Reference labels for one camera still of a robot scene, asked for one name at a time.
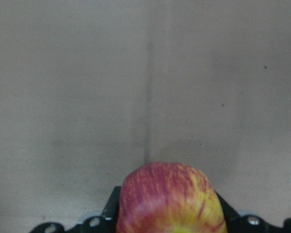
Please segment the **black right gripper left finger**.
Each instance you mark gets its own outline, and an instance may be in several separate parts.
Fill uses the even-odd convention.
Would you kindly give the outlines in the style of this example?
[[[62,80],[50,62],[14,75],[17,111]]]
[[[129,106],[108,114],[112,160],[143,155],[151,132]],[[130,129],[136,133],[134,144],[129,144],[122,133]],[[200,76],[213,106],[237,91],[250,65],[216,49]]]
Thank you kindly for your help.
[[[32,233],[114,233],[119,211],[119,196],[121,187],[113,188],[109,199],[98,213],[83,215],[75,226],[66,229],[58,222],[44,222],[35,226]]]

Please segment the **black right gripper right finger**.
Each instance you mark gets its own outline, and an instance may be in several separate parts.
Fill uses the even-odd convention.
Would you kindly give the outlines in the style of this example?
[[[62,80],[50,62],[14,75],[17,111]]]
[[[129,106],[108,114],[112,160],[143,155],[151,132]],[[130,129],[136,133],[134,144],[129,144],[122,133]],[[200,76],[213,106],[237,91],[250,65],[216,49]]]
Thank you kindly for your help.
[[[240,214],[219,193],[228,233],[291,233],[291,217],[278,227],[254,214]]]

